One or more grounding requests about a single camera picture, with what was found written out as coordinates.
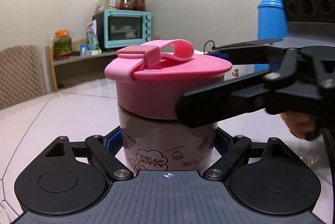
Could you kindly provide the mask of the person's right hand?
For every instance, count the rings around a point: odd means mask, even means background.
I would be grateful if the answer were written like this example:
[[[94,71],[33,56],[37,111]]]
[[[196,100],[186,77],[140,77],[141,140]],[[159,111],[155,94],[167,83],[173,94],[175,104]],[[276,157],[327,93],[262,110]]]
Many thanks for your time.
[[[292,135],[299,139],[306,139],[308,133],[312,133],[316,124],[311,115],[288,111],[281,113],[282,120],[286,123]]]

